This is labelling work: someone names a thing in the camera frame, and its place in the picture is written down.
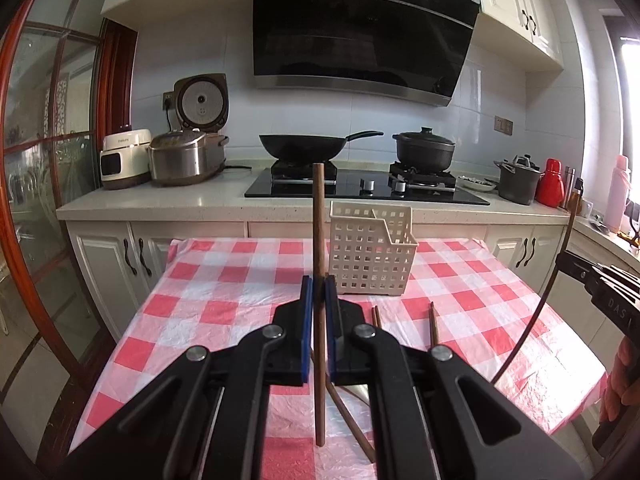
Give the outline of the person's right hand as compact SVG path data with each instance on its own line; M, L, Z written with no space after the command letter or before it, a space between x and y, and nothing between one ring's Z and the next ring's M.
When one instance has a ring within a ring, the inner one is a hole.
M639 362L639 351L625 337L616 351L612 373L602 396L599 422L614 422L623 406L640 403L639 379L631 378L631 370Z

